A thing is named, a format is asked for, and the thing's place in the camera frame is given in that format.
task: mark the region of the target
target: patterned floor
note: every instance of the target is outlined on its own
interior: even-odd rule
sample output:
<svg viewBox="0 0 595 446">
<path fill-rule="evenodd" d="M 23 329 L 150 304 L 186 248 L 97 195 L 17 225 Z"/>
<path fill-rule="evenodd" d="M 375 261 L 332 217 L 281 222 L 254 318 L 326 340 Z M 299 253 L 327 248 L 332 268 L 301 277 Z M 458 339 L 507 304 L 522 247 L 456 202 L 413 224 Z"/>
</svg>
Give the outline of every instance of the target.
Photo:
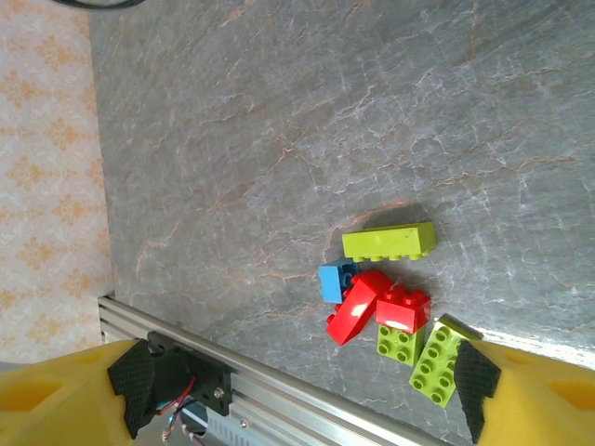
<svg viewBox="0 0 595 446">
<path fill-rule="evenodd" d="M 0 361 L 99 342 L 112 290 L 85 13 L 0 2 Z"/>
</svg>

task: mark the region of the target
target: aluminum rail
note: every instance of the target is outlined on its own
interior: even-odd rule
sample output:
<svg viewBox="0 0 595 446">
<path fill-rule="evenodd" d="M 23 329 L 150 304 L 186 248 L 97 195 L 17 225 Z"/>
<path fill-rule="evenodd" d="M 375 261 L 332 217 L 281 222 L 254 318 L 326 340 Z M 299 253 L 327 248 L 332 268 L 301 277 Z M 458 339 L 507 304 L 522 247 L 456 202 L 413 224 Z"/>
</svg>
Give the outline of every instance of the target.
<svg viewBox="0 0 595 446">
<path fill-rule="evenodd" d="M 150 316 L 109 297 L 99 299 L 104 341 L 158 332 L 231 367 L 231 422 L 271 445 L 439 446 L 426 432 Z"/>
</svg>

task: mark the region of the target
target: lime green lego brick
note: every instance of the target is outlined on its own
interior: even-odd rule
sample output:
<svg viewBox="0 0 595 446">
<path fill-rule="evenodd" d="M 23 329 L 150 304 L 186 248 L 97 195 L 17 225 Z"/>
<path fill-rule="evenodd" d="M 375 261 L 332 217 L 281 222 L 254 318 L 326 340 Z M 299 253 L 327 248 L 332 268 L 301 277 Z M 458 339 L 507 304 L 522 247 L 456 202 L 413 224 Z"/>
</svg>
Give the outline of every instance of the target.
<svg viewBox="0 0 595 446">
<path fill-rule="evenodd" d="M 436 233 L 431 222 L 343 234 L 345 257 L 350 257 L 355 262 L 366 259 L 378 262 L 384 257 L 399 260 L 402 256 L 418 260 L 427 256 L 435 246 Z"/>
<path fill-rule="evenodd" d="M 396 328 L 380 324 L 378 326 L 378 354 L 403 364 L 416 365 L 424 344 L 426 325 L 414 334 L 407 334 Z"/>
<path fill-rule="evenodd" d="M 409 378 L 413 388 L 440 407 L 455 393 L 455 362 L 463 339 L 479 339 L 472 331 L 441 317 L 430 333 L 416 368 Z"/>
</svg>

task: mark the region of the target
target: black rubber pad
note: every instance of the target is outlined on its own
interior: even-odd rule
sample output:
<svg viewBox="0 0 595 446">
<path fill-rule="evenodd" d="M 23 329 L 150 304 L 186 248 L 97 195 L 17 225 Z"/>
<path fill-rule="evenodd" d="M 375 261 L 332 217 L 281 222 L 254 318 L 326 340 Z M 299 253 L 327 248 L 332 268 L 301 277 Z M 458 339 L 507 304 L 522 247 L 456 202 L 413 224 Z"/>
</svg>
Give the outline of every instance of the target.
<svg viewBox="0 0 595 446">
<path fill-rule="evenodd" d="M 145 410 L 152 392 L 154 370 L 147 341 L 140 340 L 108 369 L 113 393 L 124 395 L 124 420 L 135 439 L 139 429 L 146 425 Z"/>
<path fill-rule="evenodd" d="M 500 369 L 469 341 L 463 341 L 455 364 L 455 384 L 473 443 L 479 441 L 485 422 L 483 399 L 494 397 L 499 379 Z"/>
</svg>

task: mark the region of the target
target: lego brick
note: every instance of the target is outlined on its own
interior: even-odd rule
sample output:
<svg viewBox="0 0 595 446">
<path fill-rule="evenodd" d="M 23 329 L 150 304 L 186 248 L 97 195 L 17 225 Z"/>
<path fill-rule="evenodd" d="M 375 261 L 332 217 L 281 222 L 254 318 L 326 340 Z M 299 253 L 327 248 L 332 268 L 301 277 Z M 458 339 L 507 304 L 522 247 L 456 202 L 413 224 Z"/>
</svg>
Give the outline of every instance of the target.
<svg viewBox="0 0 595 446">
<path fill-rule="evenodd" d="M 343 293 L 351 287 L 351 279 L 359 268 L 350 258 L 340 258 L 318 268 L 323 301 L 329 304 L 342 304 Z"/>
<path fill-rule="evenodd" d="M 451 318 L 442 316 L 435 323 L 419 362 L 409 378 L 409 384 L 415 390 L 440 407 L 446 407 L 455 393 L 456 356 L 463 339 L 479 339 L 479 336 Z"/>
<path fill-rule="evenodd" d="M 395 286 L 380 297 L 376 322 L 414 334 L 430 320 L 430 298 L 421 290 L 408 293 L 404 286 Z"/>
<path fill-rule="evenodd" d="M 369 270 L 353 276 L 353 286 L 344 293 L 342 305 L 326 320 L 326 332 L 343 346 L 357 336 L 376 311 L 377 298 L 391 287 L 392 280 L 381 271 Z"/>
<path fill-rule="evenodd" d="M 343 234 L 345 257 L 350 257 L 355 262 L 363 262 L 365 259 L 378 262 L 384 257 L 399 260 L 402 256 L 418 260 L 427 256 L 435 246 L 436 234 L 431 222 Z"/>
<path fill-rule="evenodd" d="M 425 325 L 420 327 L 415 334 L 379 325 L 377 352 L 403 364 L 414 366 L 419 360 L 425 333 Z"/>
</svg>

